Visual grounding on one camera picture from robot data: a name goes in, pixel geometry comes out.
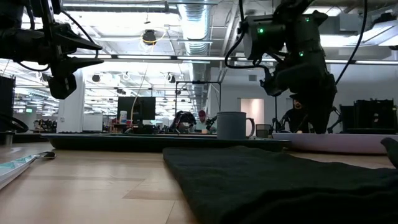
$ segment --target person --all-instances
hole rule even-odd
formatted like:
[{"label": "person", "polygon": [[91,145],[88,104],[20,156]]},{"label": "person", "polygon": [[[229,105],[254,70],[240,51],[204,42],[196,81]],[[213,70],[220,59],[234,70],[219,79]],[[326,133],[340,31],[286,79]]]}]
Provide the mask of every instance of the person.
[{"label": "person", "polygon": [[305,121],[306,116],[303,105],[293,99],[293,108],[288,110],[285,114],[285,121],[289,123],[289,129],[292,133],[309,133],[308,121]]},{"label": "person", "polygon": [[[197,124],[194,125],[192,132],[195,132],[195,130],[202,130],[202,131],[207,130],[206,129],[206,112],[201,110],[201,111],[199,111],[198,115],[199,115],[199,120],[197,121]],[[214,133],[215,131],[216,131],[215,124],[213,124],[212,127],[210,128],[209,133]]]}]

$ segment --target ventilation duct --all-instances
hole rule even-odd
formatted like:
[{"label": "ventilation duct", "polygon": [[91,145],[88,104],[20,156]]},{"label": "ventilation duct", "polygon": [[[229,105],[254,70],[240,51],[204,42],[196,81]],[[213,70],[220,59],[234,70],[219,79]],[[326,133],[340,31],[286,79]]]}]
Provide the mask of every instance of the ventilation duct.
[{"label": "ventilation duct", "polygon": [[[178,10],[182,18],[182,32],[184,39],[204,40],[209,35],[210,7],[199,4],[179,4]],[[208,55],[209,46],[203,42],[186,42],[185,50],[188,55]],[[204,63],[192,63],[190,68],[191,80],[208,81],[210,75]],[[198,111],[206,105],[206,91],[208,86],[193,86]]]}]

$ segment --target pillar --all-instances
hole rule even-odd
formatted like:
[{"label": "pillar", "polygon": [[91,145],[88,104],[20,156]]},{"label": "pillar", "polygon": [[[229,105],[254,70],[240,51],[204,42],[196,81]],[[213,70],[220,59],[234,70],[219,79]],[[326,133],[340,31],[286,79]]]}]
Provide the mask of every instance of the pillar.
[{"label": "pillar", "polygon": [[83,131],[86,87],[83,70],[77,70],[74,75],[76,77],[77,88],[66,99],[60,100],[58,109],[57,133],[80,133]]}]

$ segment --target office desk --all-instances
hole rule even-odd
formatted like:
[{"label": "office desk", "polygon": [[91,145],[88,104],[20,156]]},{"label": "office desk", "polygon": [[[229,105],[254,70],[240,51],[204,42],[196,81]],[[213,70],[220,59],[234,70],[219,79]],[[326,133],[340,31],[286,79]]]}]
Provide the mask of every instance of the office desk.
[{"label": "office desk", "polygon": [[[52,150],[50,143],[0,147],[0,162]],[[0,190],[2,224],[196,223],[160,153],[56,150]],[[321,162],[393,168],[384,156],[292,153]]]}]

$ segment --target dark fabric mat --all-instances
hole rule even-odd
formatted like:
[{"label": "dark fabric mat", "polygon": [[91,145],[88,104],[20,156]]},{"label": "dark fabric mat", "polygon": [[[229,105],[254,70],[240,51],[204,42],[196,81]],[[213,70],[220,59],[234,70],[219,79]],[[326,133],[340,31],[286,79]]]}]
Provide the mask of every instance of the dark fabric mat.
[{"label": "dark fabric mat", "polygon": [[198,220],[398,223],[398,171],[321,163],[246,147],[164,149]]}]

